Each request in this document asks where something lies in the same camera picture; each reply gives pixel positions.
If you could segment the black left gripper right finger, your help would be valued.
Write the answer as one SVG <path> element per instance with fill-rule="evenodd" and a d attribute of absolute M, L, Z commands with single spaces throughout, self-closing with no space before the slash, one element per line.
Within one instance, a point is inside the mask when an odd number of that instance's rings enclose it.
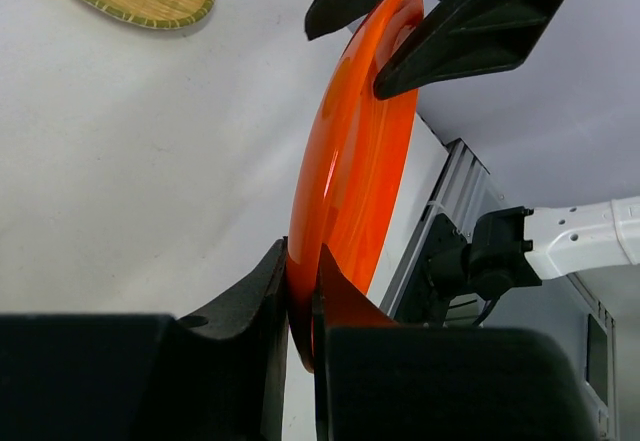
<path fill-rule="evenodd" d="M 319 440 L 358 439 L 381 389 L 375 336 L 395 327 L 342 273 L 327 245 L 312 295 L 315 425 Z"/>

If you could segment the orange plastic plate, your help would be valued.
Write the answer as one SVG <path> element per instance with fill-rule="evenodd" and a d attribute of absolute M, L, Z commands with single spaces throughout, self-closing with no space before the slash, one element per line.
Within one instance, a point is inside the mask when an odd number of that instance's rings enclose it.
<path fill-rule="evenodd" d="M 414 123 L 416 90 L 379 99 L 376 76 L 424 16 L 423 0 L 382 0 L 336 64 L 298 176 L 286 264 L 291 333 L 314 369 L 312 294 L 323 247 L 367 293 L 397 199 Z"/>

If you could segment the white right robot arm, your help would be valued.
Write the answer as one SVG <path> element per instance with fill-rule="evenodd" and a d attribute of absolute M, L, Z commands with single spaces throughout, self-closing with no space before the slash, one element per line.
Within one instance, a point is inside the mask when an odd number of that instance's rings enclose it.
<path fill-rule="evenodd" d="M 316 39 L 370 13 L 382 0 L 314 0 L 305 32 Z M 436 82 L 521 66 L 564 0 L 436 0 L 374 82 L 381 100 Z M 515 287 L 639 261 L 639 201 L 569 208 L 512 208 L 482 216 L 472 240 L 422 253 L 417 274 L 442 299 L 487 301 Z"/>

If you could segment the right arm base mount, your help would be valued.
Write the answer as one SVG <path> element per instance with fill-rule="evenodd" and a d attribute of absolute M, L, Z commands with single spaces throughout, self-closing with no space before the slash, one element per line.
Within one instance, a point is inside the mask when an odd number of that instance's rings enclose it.
<path fill-rule="evenodd" d="M 466 237 L 444 213 L 435 216 L 410 272 L 394 319 L 442 326 L 454 298 L 472 293 Z"/>

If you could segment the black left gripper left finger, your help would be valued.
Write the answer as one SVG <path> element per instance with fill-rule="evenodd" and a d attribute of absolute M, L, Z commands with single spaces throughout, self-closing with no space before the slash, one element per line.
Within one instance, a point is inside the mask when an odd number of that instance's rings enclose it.
<path fill-rule="evenodd" d="M 279 440 L 288 346 L 286 239 L 180 319 L 188 329 L 184 440 Z"/>

